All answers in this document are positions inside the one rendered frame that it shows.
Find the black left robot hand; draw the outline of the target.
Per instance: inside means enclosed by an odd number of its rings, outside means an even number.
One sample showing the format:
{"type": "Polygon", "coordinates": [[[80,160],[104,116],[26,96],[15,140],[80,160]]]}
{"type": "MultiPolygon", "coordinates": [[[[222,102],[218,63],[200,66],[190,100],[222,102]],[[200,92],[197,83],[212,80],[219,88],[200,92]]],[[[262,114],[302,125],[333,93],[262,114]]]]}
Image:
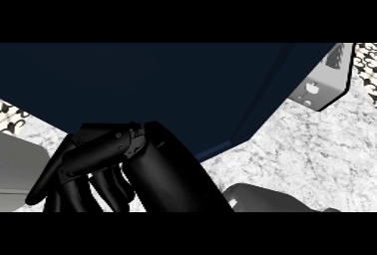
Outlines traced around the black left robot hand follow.
{"type": "Polygon", "coordinates": [[[85,124],[54,153],[26,198],[48,212],[230,212],[194,155],[157,122],[85,124]]]}

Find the grey appliance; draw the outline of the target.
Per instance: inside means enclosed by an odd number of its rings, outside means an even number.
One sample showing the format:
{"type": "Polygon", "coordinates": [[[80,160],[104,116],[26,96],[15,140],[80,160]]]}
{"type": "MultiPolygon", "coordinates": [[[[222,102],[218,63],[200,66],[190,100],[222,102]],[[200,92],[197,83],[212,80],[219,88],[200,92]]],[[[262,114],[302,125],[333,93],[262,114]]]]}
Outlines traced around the grey appliance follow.
{"type": "Polygon", "coordinates": [[[317,112],[349,91],[354,53],[354,43],[337,43],[289,96],[317,112]]]}

